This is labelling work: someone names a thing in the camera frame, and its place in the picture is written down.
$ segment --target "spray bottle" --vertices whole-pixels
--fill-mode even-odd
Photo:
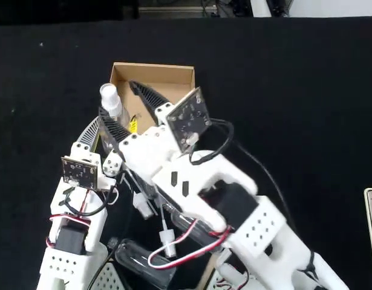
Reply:
[[[121,126],[129,129],[129,113],[122,105],[121,99],[117,93],[117,88],[112,83],[106,83],[100,88],[101,105],[109,113],[109,116],[118,122]],[[106,154],[113,149],[104,130],[100,130],[102,146]]]

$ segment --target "open cardboard box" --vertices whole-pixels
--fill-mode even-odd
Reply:
[[[136,117],[137,133],[141,134],[154,125],[154,120],[140,98],[129,88],[130,80],[149,85],[170,102],[176,103],[195,88],[195,71],[192,66],[125,62],[113,64],[110,82],[117,87],[122,104],[131,118]]]

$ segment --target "black tablecloth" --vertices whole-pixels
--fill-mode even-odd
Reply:
[[[350,289],[372,289],[372,18],[0,27],[0,289],[36,287],[59,158],[97,114],[113,61],[193,65],[210,115],[270,169],[304,242]],[[251,161],[227,157],[281,205]],[[116,212],[106,237],[122,231]],[[157,244],[141,228],[155,223],[135,213],[129,235]]]

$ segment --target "robotic arm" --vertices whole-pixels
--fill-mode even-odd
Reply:
[[[64,176],[51,203],[53,224],[38,290],[86,290],[108,254],[100,243],[107,212],[103,207],[93,215],[74,215],[68,205],[86,213],[103,206],[97,192],[112,194],[113,177],[121,168],[137,181],[146,198],[159,200],[160,205],[164,198],[183,216],[202,221],[212,230],[225,248],[215,267],[237,290],[348,289],[287,225],[269,198],[257,195],[251,177],[219,152],[194,152],[199,137],[214,122],[200,88],[173,105],[149,87],[130,85],[156,126],[141,135],[131,134],[100,109],[99,118],[73,143],[70,156],[62,158]],[[99,126],[114,149],[103,164],[94,153]],[[142,201],[135,207],[148,218],[154,209]],[[232,254],[241,260],[245,274],[227,262]],[[116,289],[123,290],[117,273],[112,274]],[[102,275],[110,277],[106,271]],[[105,286],[95,283],[93,289],[111,289]]]
[[[129,169],[154,186],[159,195],[184,215],[203,221],[218,233],[232,226],[224,247],[237,255],[248,274],[253,274],[266,289],[348,289],[324,259],[312,252],[287,225],[269,198],[256,195],[257,186],[252,178],[222,155],[199,165],[191,163],[189,150],[211,125],[199,88],[175,106],[161,102],[153,109],[158,126],[141,135],[131,134],[119,143]],[[211,153],[197,151],[192,160]],[[246,215],[225,216],[202,198],[214,192],[215,184],[222,181],[246,192],[247,196],[242,194],[241,198],[247,203],[239,205],[247,208]],[[238,192],[226,194],[236,199]],[[268,256],[265,250],[269,245],[273,251]]]

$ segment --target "white wall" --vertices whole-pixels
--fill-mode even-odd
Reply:
[[[291,17],[372,16],[372,0],[293,0]]]

